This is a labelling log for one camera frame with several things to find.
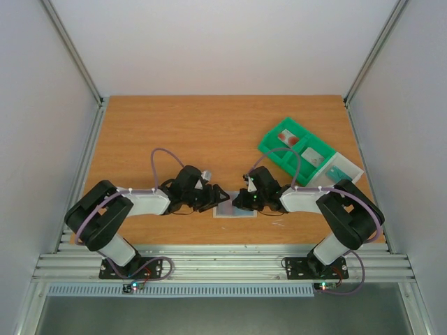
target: brown wood surface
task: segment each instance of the brown wood surface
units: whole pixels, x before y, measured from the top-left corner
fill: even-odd
[[[224,190],[239,190],[242,175],[261,156],[257,146],[262,137],[284,117],[362,167],[340,96],[113,96],[85,190],[102,179],[151,188],[149,156],[155,147],[173,151],[184,164],[210,170],[212,183]],[[172,157],[163,152],[155,157],[160,182],[177,175],[180,166]],[[263,164],[280,184],[290,183],[291,176],[268,158]],[[365,176],[357,185],[370,196]],[[119,233],[132,244],[307,244],[319,242],[329,231],[318,214],[238,219],[213,218],[210,210],[130,217]]]

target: mounting plate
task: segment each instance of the mounting plate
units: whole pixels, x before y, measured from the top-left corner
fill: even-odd
[[[339,257],[333,262],[328,270],[321,277],[315,277],[311,270],[307,266],[306,257],[285,257],[282,262],[286,268],[287,279],[289,280],[302,280],[302,279],[339,279],[339,275],[335,273],[331,268],[335,267],[342,274],[343,279],[349,278],[348,268],[346,267],[346,260],[344,257]]]
[[[151,260],[153,257],[141,257],[140,264],[138,264],[138,267],[141,267],[144,265],[148,260]],[[154,278],[160,278],[161,271],[163,271],[163,260],[155,260],[151,263],[149,263],[146,268],[148,268],[151,271],[151,279]],[[119,276],[116,275],[115,271],[113,271],[112,267],[110,266],[109,262],[107,260],[103,260],[101,262],[101,269],[99,270],[99,278],[100,279],[119,279],[122,280]],[[117,270],[120,271],[122,274],[124,273],[124,270],[122,267],[117,266]],[[132,276],[129,279],[146,279],[146,271],[142,269],[140,272],[138,272],[135,276]]]

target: green container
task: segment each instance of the green container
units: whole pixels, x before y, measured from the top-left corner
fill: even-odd
[[[329,161],[336,151],[306,128],[301,127],[290,117],[285,118],[280,124],[269,131],[259,144],[258,149],[265,154],[274,148],[288,148],[288,146],[278,138],[278,134],[280,134],[280,132],[284,129],[287,129],[298,137],[299,141],[292,147],[292,149],[298,152],[299,155],[310,147],[324,157],[324,161],[318,167],[314,167],[311,163],[301,158],[301,168],[297,181],[300,185],[306,186],[311,181],[312,177]],[[295,175],[298,162],[293,152],[276,151],[270,153],[268,157],[291,176]]]

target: white backdrop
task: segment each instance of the white backdrop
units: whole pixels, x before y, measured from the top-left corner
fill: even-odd
[[[37,0],[0,1],[0,325],[57,240],[96,104]]]
[[[112,94],[341,94],[395,0],[53,0]]]
[[[447,329],[447,2],[412,0],[351,107],[397,251]]]

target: gray floor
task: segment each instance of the gray floor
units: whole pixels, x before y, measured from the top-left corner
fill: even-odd
[[[350,297],[48,297],[37,334],[412,334],[395,284]]]

